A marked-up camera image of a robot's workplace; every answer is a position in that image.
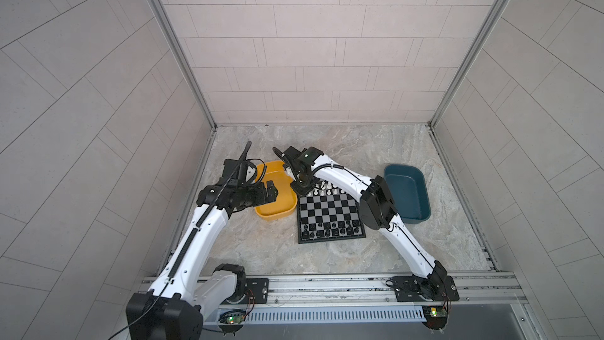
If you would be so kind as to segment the yellow plastic tub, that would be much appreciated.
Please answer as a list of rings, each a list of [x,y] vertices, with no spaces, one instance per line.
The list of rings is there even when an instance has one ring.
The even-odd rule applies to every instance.
[[[266,184],[272,181],[278,195],[276,201],[256,207],[256,215],[263,220],[273,221],[293,214],[297,208],[298,198],[290,186],[293,179],[286,174],[284,163],[282,161],[272,161],[268,162],[267,166],[260,164],[258,169],[260,175],[266,170],[262,181]]]

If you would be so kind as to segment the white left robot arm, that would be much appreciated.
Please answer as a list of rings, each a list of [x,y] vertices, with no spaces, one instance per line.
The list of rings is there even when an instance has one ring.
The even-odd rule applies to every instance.
[[[145,293],[127,304],[126,331],[132,339],[199,339],[206,316],[228,298],[245,297],[245,269],[223,264],[202,285],[201,270],[233,213],[272,203],[278,190],[247,157],[226,159],[219,182],[200,191],[193,218],[175,253]]]

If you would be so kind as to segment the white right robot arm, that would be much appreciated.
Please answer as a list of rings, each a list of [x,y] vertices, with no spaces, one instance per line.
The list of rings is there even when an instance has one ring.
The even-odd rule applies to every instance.
[[[291,187],[297,194],[306,195],[317,182],[325,180],[357,201],[360,221],[385,236],[411,269],[410,277],[393,277],[386,282],[388,287],[430,302],[459,300],[456,284],[446,268],[422,247],[402,221],[383,177],[355,173],[314,147],[272,150],[294,179]]]

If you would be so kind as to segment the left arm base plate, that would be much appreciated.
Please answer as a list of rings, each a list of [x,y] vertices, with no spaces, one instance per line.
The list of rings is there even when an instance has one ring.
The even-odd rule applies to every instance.
[[[258,304],[266,304],[267,296],[269,292],[268,278],[248,278],[245,283],[245,289],[241,297],[225,299],[223,305],[250,305],[250,298],[253,302]]]

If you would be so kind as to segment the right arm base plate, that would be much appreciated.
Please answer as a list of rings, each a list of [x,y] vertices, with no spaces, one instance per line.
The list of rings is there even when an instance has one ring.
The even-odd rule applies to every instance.
[[[385,285],[396,295],[397,302],[457,302],[459,292],[451,276],[444,279],[422,279],[412,276],[395,276]]]

